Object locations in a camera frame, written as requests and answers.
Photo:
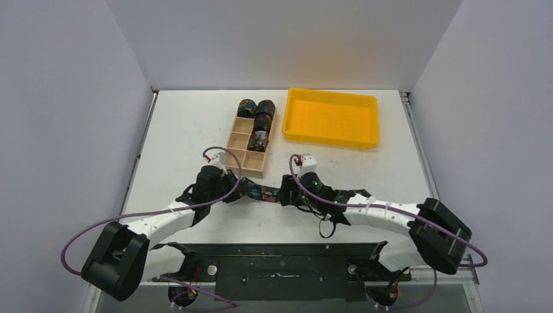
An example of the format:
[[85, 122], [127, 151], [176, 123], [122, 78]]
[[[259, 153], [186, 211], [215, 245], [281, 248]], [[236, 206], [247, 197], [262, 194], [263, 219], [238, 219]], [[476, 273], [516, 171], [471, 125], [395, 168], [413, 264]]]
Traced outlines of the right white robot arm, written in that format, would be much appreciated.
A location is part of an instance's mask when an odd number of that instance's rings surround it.
[[282, 176], [278, 199], [283, 206], [306, 207], [334, 226], [370, 226], [403, 236], [386, 243], [369, 261], [370, 274], [386, 279], [394, 271], [427, 265], [453, 275], [461, 266], [472, 231], [440, 200], [394, 203], [377, 200], [366, 190], [339, 190], [308, 172]]

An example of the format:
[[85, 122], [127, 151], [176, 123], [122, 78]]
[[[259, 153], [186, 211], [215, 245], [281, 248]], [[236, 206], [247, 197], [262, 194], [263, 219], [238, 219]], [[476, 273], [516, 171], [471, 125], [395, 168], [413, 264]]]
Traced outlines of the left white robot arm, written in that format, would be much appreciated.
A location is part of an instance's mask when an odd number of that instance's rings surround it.
[[194, 274], [191, 250], [165, 243], [171, 235], [200, 223], [216, 202], [246, 196], [248, 187], [231, 170], [203, 166], [195, 183], [165, 209], [140, 220], [107, 223], [87, 257], [80, 276], [118, 301], [128, 299], [145, 280], [171, 274], [180, 281]]

